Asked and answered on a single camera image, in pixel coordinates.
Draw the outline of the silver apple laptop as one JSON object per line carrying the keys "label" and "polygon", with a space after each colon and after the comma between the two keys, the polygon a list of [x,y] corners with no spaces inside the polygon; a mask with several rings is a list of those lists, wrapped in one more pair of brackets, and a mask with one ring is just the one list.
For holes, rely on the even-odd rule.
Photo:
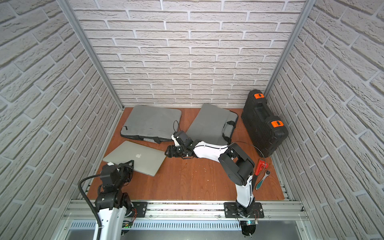
{"label": "silver apple laptop", "polygon": [[118,165],[134,160],[136,172],[154,177],[165,158],[164,151],[125,141],[104,157],[103,161]]}

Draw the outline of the grey laptop bag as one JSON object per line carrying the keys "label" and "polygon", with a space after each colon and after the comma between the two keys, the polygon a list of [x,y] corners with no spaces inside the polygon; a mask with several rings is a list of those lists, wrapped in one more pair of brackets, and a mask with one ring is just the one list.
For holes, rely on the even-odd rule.
{"label": "grey laptop bag", "polygon": [[203,104],[186,134],[194,141],[201,140],[213,145],[229,145],[238,121],[238,114]]}
{"label": "grey laptop bag", "polygon": [[150,106],[135,106],[121,129],[121,136],[127,139],[160,144],[171,142],[175,123],[182,111]]}

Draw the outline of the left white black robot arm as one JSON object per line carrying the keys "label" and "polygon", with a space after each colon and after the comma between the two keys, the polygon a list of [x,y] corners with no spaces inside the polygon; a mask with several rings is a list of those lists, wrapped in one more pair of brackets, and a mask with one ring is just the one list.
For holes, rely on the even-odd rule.
{"label": "left white black robot arm", "polygon": [[97,225],[95,240],[119,240],[122,234],[126,214],[133,209],[130,197],[122,192],[125,184],[133,177],[134,161],[115,165],[108,163],[103,166],[100,179],[102,184],[95,201]]}

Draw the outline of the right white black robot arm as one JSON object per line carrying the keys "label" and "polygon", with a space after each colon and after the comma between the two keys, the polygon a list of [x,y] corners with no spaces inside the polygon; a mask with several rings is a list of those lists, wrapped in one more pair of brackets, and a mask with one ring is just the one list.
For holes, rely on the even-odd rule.
{"label": "right white black robot arm", "polygon": [[253,214],[255,197],[255,163],[236,143],[219,146],[201,140],[192,140],[183,132],[172,135],[173,145],[165,151],[168,158],[202,158],[218,162],[229,179],[236,185],[237,215],[247,218]]}

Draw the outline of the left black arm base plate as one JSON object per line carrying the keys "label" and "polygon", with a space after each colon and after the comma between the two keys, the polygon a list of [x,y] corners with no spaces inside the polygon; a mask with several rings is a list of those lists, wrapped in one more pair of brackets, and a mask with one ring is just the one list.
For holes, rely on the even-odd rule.
{"label": "left black arm base plate", "polygon": [[146,215],[148,202],[143,201],[133,201],[131,202],[132,207],[129,211],[127,211],[126,217],[129,219],[133,218],[144,218]]}

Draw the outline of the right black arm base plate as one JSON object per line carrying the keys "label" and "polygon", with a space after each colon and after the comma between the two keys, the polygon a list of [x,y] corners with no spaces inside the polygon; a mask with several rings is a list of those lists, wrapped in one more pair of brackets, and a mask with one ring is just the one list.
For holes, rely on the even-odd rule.
{"label": "right black arm base plate", "polygon": [[265,217],[263,206],[259,202],[251,202],[247,208],[237,202],[225,202],[224,209],[226,218],[263,219]]}

